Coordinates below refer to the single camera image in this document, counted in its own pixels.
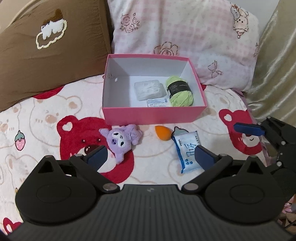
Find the blue white wet wipes pack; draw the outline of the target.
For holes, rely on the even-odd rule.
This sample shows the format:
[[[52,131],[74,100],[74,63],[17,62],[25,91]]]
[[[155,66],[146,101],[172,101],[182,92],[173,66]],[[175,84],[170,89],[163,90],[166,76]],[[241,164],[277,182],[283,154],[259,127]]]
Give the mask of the blue white wet wipes pack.
[[[178,158],[181,164],[181,174],[192,171],[204,171],[195,158],[195,149],[201,145],[200,138],[197,131],[189,132],[184,128],[174,127],[171,134],[171,139],[174,141]]]

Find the green yarn ball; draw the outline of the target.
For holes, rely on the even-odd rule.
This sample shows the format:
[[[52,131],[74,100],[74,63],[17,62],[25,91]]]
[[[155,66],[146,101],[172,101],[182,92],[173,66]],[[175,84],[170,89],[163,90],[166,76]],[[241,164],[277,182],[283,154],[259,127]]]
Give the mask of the green yarn ball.
[[[172,107],[189,107],[193,105],[194,97],[189,84],[178,76],[166,80],[166,90]]]

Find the purple plush toy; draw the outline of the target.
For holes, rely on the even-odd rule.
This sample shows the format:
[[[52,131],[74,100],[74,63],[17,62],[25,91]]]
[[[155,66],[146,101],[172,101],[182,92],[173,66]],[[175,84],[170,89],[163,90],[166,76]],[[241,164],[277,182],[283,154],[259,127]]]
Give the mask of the purple plush toy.
[[[142,131],[137,125],[130,124],[109,130],[101,128],[100,134],[106,138],[107,144],[115,156],[116,164],[123,162],[125,154],[136,146],[142,138]]]

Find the orange makeup sponge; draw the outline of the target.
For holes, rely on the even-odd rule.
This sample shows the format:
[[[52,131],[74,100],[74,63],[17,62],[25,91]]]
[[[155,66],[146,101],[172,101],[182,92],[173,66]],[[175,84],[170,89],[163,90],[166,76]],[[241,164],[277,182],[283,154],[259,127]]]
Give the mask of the orange makeup sponge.
[[[168,141],[171,139],[172,131],[166,126],[155,126],[154,127],[156,135],[162,141]]]

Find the small blue wipes packet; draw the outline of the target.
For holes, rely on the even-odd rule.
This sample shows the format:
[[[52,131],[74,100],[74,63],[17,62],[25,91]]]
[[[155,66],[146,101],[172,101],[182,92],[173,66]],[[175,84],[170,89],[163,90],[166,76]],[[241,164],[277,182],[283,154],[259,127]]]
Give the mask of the small blue wipes packet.
[[[167,107],[168,100],[166,98],[155,98],[155,99],[148,99],[147,106],[151,108],[156,107]]]

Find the clear plastic floss pick box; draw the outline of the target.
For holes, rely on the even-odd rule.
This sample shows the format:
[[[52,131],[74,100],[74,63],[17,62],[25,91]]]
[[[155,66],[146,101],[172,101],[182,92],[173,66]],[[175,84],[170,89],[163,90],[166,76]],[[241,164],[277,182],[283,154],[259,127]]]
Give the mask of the clear plastic floss pick box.
[[[135,95],[138,101],[162,98],[167,92],[158,80],[140,81],[134,84]]]

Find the olive satin curtain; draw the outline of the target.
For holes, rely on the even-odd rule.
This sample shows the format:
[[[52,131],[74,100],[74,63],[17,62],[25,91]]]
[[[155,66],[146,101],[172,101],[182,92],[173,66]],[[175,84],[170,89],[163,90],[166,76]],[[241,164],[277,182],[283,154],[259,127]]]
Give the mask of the olive satin curtain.
[[[295,125],[295,1],[279,1],[271,16],[246,99],[258,121],[270,115]]]

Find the red bear print blanket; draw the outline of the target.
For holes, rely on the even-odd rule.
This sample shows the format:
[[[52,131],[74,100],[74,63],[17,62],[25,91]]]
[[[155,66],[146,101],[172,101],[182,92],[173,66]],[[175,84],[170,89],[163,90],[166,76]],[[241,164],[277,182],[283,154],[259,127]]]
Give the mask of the red bear print blanket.
[[[9,234],[22,222],[15,195],[25,178],[45,155],[65,160],[86,155],[106,141],[102,113],[103,76],[80,80],[44,92],[1,112],[1,231]],[[262,160],[258,137],[235,133],[232,122],[251,123],[252,117],[239,94],[231,89],[203,86],[207,108],[192,123],[179,128],[197,131],[201,144],[212,152],[245,159],[250,151]],[[112,152],[100,173],[125,184],[177,184],[182,186],[201,169],[182,174],[172,140],[160,140],[153,125],[141,125],[142,141],[117,164]]]

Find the pink checkered floral pillow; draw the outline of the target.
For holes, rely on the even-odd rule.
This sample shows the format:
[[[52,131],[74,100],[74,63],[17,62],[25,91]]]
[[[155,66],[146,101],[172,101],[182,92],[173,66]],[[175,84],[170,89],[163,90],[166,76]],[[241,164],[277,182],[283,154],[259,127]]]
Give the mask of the pink checkered floral pillow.
[[[247,91],[259,22],[229,1],[109,1],[116,54],[186,57],[204,85]]]

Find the pink cardboard box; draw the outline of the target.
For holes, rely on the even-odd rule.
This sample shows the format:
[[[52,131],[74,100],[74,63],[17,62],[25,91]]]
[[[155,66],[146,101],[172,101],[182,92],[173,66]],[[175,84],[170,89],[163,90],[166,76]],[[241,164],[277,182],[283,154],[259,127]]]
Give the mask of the pink cardboard box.
[[[102,112],[109,125],[190,123],[206,107],[189,58],[150,54],[107,57]]]

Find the brown embroidered pillow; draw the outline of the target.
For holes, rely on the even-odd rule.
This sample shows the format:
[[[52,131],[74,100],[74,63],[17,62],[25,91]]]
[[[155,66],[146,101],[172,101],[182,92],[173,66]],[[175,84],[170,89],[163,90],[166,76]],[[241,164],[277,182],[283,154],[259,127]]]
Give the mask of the brown embroidered pillow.
[[[106,1],[45,1],[1,33],[1,110],[104,73],[111,53]]]

